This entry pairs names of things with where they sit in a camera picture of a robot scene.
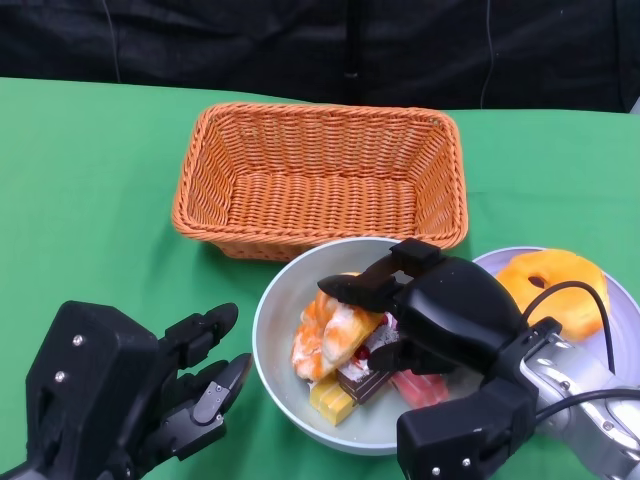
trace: metal robot arm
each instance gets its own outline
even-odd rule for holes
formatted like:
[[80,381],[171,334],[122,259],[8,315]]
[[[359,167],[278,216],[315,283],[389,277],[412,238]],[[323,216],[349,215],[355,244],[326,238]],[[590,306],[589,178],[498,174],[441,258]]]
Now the metal robot arm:
[[[399,282],[399,271],[412,280]],[[318,285],[343,303],[398,320],[401,340],[372,352],[371,368],[421,374],[462,366],[484,377],[467,398],[399,418],[398,462],[408,480],[488,478],[538,425],[596,475],[640,478],[640,403],[599,399],[542,418],[537,412],[563,398],[623,382],[562,340],[552,318],[529,327],[508,292],[474,263],[407,240],[361,275]]]

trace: black backdrop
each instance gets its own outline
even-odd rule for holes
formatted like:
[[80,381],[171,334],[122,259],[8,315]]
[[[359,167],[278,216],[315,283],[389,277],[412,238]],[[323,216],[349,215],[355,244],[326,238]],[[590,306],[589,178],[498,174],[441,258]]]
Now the black backdrop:
[[[629,111],[640,1],[491,0],[486,108]],[[122,81],[345,102],[347,0],[107,0]],[[360,101],[477,108],[484,0],[363,0]],[[0,75],[115,81],[101,0],[0,0]]]

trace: green table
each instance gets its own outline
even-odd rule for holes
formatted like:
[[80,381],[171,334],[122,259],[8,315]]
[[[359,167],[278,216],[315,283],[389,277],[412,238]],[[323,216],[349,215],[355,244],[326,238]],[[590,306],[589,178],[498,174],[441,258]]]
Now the green table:
[[[192,312],[240,307],[212,358],[251,349],[260,296],[281,265],[230,260],[180,237],[169,212],[197,114],[230,92],[0,79],[0,471],[21,462],[24,378],[68,299],[117,306],[156,334]],[[564,247],[640,298],[640,117],[559,111],[452,112],[471,228],[457,253]],[[323,447],[294,427],[253,371],[222,441],[150,480],[401,479],[394,458]],[[496,475],[590,478],[564,446],[535,438]]]

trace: toy donut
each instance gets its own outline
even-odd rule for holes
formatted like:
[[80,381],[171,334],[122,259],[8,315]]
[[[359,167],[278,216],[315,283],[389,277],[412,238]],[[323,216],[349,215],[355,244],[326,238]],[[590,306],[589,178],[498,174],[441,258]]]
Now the toy donut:
[[[514,257],[498,275],[523,312],[546,288],[569,280],[584,282],[595,289],[610,310],[607,280],[596,265],[565,250],[542,250]],[[533,325],[544,317],[562,324],[562,336],[581,341],[602,328],[602,319],[591,295],[579,288],[559,290],[545,299],[529,317]]]

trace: orange wicker basket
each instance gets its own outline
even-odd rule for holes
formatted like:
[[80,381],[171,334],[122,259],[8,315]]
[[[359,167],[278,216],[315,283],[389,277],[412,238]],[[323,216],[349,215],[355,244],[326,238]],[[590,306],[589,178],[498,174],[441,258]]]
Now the orange wicker basket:
[[356,236],[452,247],[468,229],[458,129],[420,108],[217,105],[195,126],[172,217],[234,258]]

